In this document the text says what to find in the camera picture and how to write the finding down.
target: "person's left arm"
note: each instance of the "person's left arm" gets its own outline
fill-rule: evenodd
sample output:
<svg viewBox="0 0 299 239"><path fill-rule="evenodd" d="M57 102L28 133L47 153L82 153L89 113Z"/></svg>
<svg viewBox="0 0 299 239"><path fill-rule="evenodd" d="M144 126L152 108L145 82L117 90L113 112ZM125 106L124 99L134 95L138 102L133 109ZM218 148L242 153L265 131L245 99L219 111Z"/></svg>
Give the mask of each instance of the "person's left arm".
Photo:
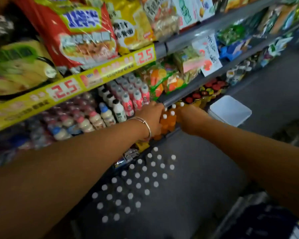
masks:
<svg viewBox="0 0 299 239"><path fill-rule="evenodd" d="M151 102L136 114L152 135L160 131L163 108ZM148 135L145 124L127 120L20 154L0 168L0 238L42 237L130 146Z"/></svg>

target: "forearm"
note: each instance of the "forearm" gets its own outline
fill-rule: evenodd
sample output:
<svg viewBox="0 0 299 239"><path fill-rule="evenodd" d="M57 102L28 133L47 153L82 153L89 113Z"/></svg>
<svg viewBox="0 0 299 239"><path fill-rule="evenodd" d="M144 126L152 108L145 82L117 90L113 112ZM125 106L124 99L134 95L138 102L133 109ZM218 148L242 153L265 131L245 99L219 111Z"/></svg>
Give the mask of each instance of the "forearm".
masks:
<svg viewBox="0 0 299 239"><path fill-rule="evenodd" d="M43 236L146 130L126 121L27 151L0 168L0 238Z"/></svg>
<svg viewBox="0 0 299 239"><path fill-rule="evenodd" d="M299 148L212 119L201 125L199 135L299 216Z"/></svg>

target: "price number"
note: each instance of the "price number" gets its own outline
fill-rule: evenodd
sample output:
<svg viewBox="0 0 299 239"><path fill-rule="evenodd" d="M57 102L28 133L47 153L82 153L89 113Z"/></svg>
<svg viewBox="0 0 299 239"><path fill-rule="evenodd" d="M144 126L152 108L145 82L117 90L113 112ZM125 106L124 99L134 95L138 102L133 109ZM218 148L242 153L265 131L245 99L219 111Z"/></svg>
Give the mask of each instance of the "price number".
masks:
<svg viewBox="0 0 299 239"><path fill-rule="evenodd" d="M72 94L75 94L80 90L80 85L75 78L72 78L64 82L59 82L51 88L47 88L46 92L54 101L58 101Z"/></svg>
<svg viewBox="0 0 299 239"><path fill-rule="evenodd" d="M137 66L143 65L145 62L153 61L155 57L153 47L144 49L134 55Z"/></svg>

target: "bottle with blue cap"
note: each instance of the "bottle with blue cap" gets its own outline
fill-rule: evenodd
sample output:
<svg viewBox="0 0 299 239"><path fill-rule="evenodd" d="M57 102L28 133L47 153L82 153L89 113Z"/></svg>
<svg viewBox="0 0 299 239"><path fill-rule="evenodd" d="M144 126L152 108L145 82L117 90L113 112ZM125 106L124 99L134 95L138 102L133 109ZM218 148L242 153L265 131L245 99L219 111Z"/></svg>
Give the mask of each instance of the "bottle with blue cap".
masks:
<svg viewBox="0 0 299 239"><path fill-rule="evenodd" d="M67 130L65 130L64 128L57 127L57 126L55 128L53 128L51 132L57 141L66 140L66 139L72 137L72 135L69 134L67 132Z"/></svg>
<svg viewBox="0 0 299 239"><path fill-rule="evenodd" d="M101 110L101 117L103 118L106 126L112 126L112 125L116 124L115 118L114 118L111 110L109 110L103 102L101 102L99 104L99 107Z"/></svg>

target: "bracelet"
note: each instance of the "bracelet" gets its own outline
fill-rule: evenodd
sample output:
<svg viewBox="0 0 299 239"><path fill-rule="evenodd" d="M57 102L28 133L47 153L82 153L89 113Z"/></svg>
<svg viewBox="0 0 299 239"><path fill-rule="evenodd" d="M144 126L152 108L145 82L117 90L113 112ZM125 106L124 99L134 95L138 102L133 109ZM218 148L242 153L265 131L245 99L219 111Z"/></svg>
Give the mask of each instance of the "bracelet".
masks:
<svg viewBox="0 0 299 239"><path fill-rule="evenodd" d="M145 124L147 126L147 129L149 130L149 136L148 136L147 140L150 140L150 138L152 137L152 132L150 130L150 126L147 124L147 122L143 118L132 117L129 120L137 120L137 121L140 121L141 123Z"/></svg>

